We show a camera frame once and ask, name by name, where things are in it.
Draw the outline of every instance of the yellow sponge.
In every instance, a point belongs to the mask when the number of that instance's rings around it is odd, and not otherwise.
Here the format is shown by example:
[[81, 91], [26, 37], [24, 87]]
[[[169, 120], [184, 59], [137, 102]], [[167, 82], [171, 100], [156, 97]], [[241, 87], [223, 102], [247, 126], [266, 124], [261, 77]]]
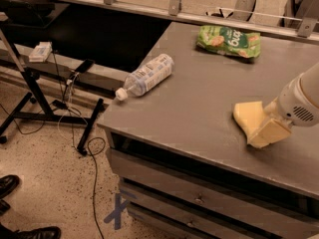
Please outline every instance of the yellow sponge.
[[270, 117], [262, 102], [236, 104], [233, 111], [236, 122], [247, 135], [247, 144], [256, 148], [288, 137], [291, 130], [280, 120]]

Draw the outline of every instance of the black monitor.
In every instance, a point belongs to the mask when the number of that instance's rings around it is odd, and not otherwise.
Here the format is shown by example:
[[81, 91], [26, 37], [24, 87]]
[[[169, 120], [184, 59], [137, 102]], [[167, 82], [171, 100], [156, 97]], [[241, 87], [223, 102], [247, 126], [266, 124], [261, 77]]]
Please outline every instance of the black monitor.
[[16, 24], [42, 25], [54, 9], [51, 0], [0, 0], [0, 11]]

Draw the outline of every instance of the snack package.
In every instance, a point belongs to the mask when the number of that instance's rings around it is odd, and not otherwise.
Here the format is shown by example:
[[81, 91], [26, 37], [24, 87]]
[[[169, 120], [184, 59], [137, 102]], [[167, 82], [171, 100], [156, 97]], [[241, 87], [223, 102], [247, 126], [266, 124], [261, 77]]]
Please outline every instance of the snack package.
[[260, 34], [242, 33], [222, 26], [201, 26], [197, 46], [213, 53], [257, 58], [260, 54]]

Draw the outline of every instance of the drawer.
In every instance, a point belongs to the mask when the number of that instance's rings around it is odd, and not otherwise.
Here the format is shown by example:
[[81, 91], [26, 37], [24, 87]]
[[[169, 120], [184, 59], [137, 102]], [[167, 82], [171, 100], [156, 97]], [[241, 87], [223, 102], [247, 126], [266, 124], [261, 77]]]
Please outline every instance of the drawer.
[[192, 229], [183, 226], [173, 220], [165, 218], [161, 215], [158, 215], [154, 212], [151, 212], [141, 206], [135, 204], [128, 204], [127, 206], [128, 213], [130, 216], [138, 219], [142, 222], [145, 222], [151, 226], [157, 227], [162, 231], [165, 231], [171, 235], [176, 236], [180, 239], [213, 239], [209, 235], [205, 235], [199, 231], [193, 231]]
[[317, 220], [251, 196], [221, 187], [132, 155], [108, 150], [120, 177], [197, 204], [284, 238], [307, 238], [319, 233]]
[[189, 228], [194, 228], [219, 238], [266, 238], [123, 180], [120, 182], [120, 192], [130, 202], [183, 223]]

